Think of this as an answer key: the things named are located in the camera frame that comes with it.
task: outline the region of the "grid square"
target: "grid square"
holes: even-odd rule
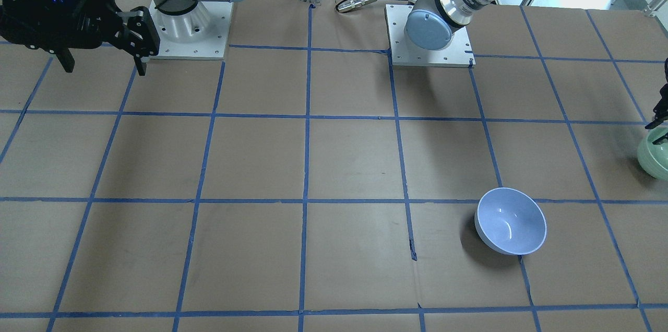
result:
[[[71,51],[74,72],[66,73],[54,60],[30,108],[117,111],[134,68],[132,57],[110,46]]]
[[[541,207],[547,239],[541,249],[524,259],[534,303],[634,303],[598,206]]]
[[[617,63],[635,101],[647,120],[654,118],[653,109],[661,95],[659,90],[665,85],[663,65],[647,63]]]
[[[7,144],[7,140],[9,140],[11,132],[14,131],[14,127],[18,120],[18,114],[0,113],[0,152],[2,152],[5,144]]]
[[[229,330],[243,332],[294,332],[298,317],[181,317],[179,332]]]
[[[299,0],[244,0],[234,4],[230,44],[306,47],[308,4]]]
[[[516,6],[487,6],[475,14],[468,35],[475,54],[538,55],[522,11]]]
[[[166,332],[172,329],[174,318],[58,318],[53,332],[71,330],[95,330],[95,332],[117,332],[117,330],[141,330],[141,332]]]
[[[480,330],[514,330],[535,332],[536,325],[531,313],[475,313],[475,314],[425,314],[427,330],[457,330],[478,332]]]
[[[394,121],[311,120],[308,196],[403,199]]]
[[[305,308],[415,308],[402,204],[308,204]]]
[[[541,199],[594,199],[565,124],[490,122],[489,130],[505,186]]]
[[[387,55],[311,54],[311,114],[394,115]]]
[[[638,296],[644,303],[668,303],[666,206],[606,205],[610,225]]]
[[[0,164],[0,195],[90,196],[114,118],[26,115]]]
[[[474,214],[475,205],[411,204],[420,305],[528,306],[517,257],[487,247]]]
[[[525,13],[543,56],[609,59],[584,9],[529,7]]]
[[[23,109],[46,67],[48,54],[25,46],[0,44],[0,109]]]
[[[46,330],[49,325],[47,318],[2,318],[0,330],[3,332],[34,332]]]
[[[83,203],[0,203],[0,312],[51,312],[85,208]]]
[[[474,74],[487,118],[563,120],[541,61],[478,58]]]
[[[123,116],[96,196],[194,197],[209,120],[203,116]]]
[[[153,60],[136,77],[125,111],[211,113],[220,77],[220,61]]]
[[[668,332],[668,310],[666,309],[656,309],[656,310],[647,310],[645,309],[645,315],[649,320],[649,325],[652,326],[653,332]]]
[[[301,225],[298,204],[202,204],[183,309],[298,309]]]
[[[93,204],[60,311],[174,310],[192,220],[188,204]]]
[[[665,182],[638,164],[637,148],[647,135],[641,125],[573,125],[573,130],[602,199],[668,200]]]
[[[400,116],[480,118],[466,68],[394,67]]]
[[[305,120],[217,118],[205,198],[301,199]]]
[[[647,332],[638,310],[577,310],[539,312],[543,332],[605,330]]]
[[[641,11],[589,11],[614,59],[663,61],[668,39],[656,18]]]
[[[304,318],[304,332],[419,332],[417,315],[316,315]]]
[[[320,6],[313,9],[313,47],[351,50],[389,48],[385,19],[385,4],[389,1],[379,1],[365,9],[339,14],[334,7],[340,1],[322,0]]]
[[[480,122],[401,121],[412,199],[479,199],[497,187]]]
[[[306,51],[229,48],[219,113],[305,114],[306,60]]]
[[[546,63],[570,120],[641,121],[613,63]]]

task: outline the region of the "white mounting plate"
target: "white mounting plate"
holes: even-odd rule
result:
[[[468,67],[475,65],[475,57],[468,39],[466,27],[453,35],[448,47],[439,51],[430,51],[413,44],[403,30],[408,14],[413,6],[387,4],[387,33],[392,49],[392,65],[395,66],[431,66],[431,67]]]
[[[155,59],[190,59],[190,60],[213,60],[224,59],[227,48],[227,37],[230,33],[232,19],[231,2],[202,2],[212,16],[212,28],[208,30],[203,40],[197,42],[172,42],[165,39],[162,31],[158,28],[160,35],[160,51]],[[157,12],[155,2],[151,2],[151,15]]]

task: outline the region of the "bowl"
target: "bowl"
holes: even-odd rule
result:
[[[656,127],[649,131],[638,146],[638,162],[649,175],[668,181],[668,143],[655,145],[652,142],[668,134],[668,127]]]
[[[475,210],[475,229],[489,247],[506,255],[533,253],[547,237],[545,215],[534,199],[508,187],[482,196]]]

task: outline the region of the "light blue bowl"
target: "light blue bowl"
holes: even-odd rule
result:
[[[506,255],[533,253],[547,237],[541,208],[525,193],[508,187],[482,196],[475,210],[475,229],[489,247]]]

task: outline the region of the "green bowl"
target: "green bowl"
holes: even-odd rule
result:
[[[668,134],[668,127],[657,127],[649,131],[638,146],[638,162],[649,175],[668,182],[668,143],[652,144],[665,134]]]

